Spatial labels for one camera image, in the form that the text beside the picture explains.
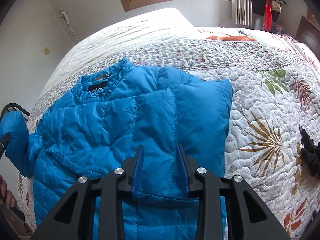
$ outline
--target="mattress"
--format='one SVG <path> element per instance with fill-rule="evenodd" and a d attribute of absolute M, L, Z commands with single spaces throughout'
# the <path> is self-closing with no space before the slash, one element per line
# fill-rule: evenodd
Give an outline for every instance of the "mattress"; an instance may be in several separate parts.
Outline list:
<path fill-rule="evenodd" d="M 176 14 L 174 9 L 168 11 Z M 141 16 L 134 20 L 139 27 L 121 22 L 74 47 L 35 104 L 29 132 L 79 77 L 111 66 L 124 56 L 136 65 L 174 66 L 204 80 L 229 78 L 234 97 L 225 148 L 226 177 L 243 176 L 287 234 L 299 239 L 312 213 L 320 208 L 320 180 L 302 166 L 299 133 L 301 125 L 311 139 L 320 141 L 319 61 L 308 47 L 288 36 L 246 29 L 199 28 L 186 19 L 180 19 L 185 22 L 181 28 L 178 22 L 169 23 L 172 18 L 166 16 L 155 21 L 160 26 L 150 26 L 150 15 L 158 15 L 153 13 L 146 20 L 145 27 L 149 27 L 143 27 Z M 127 35 L 121 27 L 128 30 Z M 247 35 L 257 41 L 206 40 L 223 35 Z M 105 44 L 115 40 L 120 42 Z M 32 179 L 20 175 L 18 190 L 19 206 L 35 229 Z"/>

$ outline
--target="chair backrest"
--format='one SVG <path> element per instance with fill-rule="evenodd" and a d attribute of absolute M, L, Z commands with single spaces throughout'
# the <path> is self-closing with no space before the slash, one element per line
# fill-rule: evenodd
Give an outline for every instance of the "chair backrest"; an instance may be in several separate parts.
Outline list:
<path fill-rule="evenodd" d="M 18 105 L 17 103 L 10 103 L 4 107 L 4 109 L 1 112 L 0 121 L 10 111 L 21 111 L 23 113 L 24 120 L 28 122 L 30 113 L 26 109 L 24 109 L 22 106 Z"/>

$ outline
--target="wooden headboard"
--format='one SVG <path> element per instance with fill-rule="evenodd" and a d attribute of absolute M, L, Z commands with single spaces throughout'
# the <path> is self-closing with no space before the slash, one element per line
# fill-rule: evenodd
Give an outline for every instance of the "wooden headboard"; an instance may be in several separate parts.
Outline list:
<path fill-rule="evenodd" d="M 320 60 L 320 29 L 305 17 L 301 18 L 296 40 L 306 44 Z"/>

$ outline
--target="white curtain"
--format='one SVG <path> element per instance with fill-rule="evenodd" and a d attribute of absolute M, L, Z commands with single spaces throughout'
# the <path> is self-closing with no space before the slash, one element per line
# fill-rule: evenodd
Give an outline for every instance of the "white curtain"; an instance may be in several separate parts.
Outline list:
<path fill-rule="evenodd" d="M 252 25 L 251 0 L 231 0 L 232 22 L 235 24 Z"/>

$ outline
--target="red cloth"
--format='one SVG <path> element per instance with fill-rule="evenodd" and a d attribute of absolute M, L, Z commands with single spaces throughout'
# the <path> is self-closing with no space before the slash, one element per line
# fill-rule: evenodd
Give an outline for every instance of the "red cloth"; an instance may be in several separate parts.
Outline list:
<path fill-rule="evenodd" d="M 264 7 L 264 25 L 263 30 L 270 31 L 272 27 L 272 12 L 270 6 L 270 0 L 266 0 L 266 5 Z"/>

